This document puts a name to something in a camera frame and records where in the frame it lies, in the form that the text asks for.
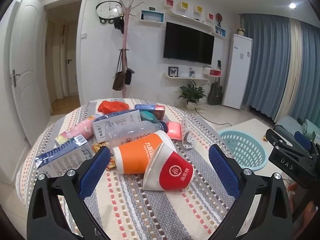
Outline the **person's right hand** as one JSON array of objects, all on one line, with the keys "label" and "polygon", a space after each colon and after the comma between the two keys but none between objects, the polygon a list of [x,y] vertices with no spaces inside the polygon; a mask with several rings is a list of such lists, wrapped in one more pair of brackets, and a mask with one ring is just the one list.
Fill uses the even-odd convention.
[{"label": "person's right hand", "polygon": [[304,213],[305,209],[314,213],[316,208],[310,190],[301,187],[297,183],[291,183],[287,189],[290,192],[289,202],[293,222]]}]

